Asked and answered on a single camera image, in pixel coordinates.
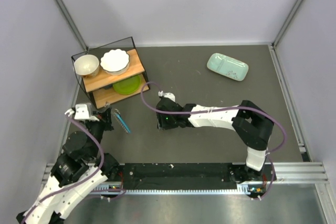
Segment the metal key organizer blue handle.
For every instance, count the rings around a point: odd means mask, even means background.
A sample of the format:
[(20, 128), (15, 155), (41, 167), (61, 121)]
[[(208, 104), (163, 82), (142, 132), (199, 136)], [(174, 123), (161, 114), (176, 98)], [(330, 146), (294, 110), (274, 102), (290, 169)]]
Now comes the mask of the metal key organizer blue handle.
[(123, 130), (127, 134), (130, 134), (131, 131), (130, 131), (129, 127), (127, 126), (127, 124), (125, 123), (125, 121), (123, 120), (123, 118), (122, 118), (119, 110), (113, 109), (112, 115), (114, 116), (114, 118), (116, 119), (116, 121), (121, 125), (121, 127), (123, 128)]

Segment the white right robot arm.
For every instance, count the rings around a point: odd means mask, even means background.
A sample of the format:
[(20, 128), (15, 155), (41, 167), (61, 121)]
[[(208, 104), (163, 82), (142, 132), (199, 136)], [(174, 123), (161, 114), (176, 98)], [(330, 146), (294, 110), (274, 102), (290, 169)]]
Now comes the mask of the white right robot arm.
[(247, 146), (245, 167), (234, 168), (231, 178), (237, 183), (247, 180), (257, 180), (264, 174), (264, 164), (268, 142), (274, 123), (259, 113), (250, 110), (237, 109), (217, 111), (219, 107), (205, 107), (193, 103), (181, 106), (175, 102), (175, 95), (160, 91), (160, 101), (156, 109), (166, 111), (157, 113), (157, 126), (160, 130), (170, 130), (177, 127), (214, 127), (235, 131)]

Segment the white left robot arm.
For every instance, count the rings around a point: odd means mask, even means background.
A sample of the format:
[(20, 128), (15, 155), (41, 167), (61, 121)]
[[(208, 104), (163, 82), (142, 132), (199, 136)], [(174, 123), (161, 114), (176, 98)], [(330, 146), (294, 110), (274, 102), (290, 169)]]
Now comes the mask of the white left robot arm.
[(121, 191), (120, 164), (100, 145), (104, 132), (113, 130), (112, 120), (122, 121), (119, 111), (109, 107), (91, 111), (88, 104), (78, 104), (65, 116), (80, 130), (68, 136), (36, 201), (17, 215), (19, 223), (63, 223), (87, 195), (106, 181), (117, 182), (109, 191)]

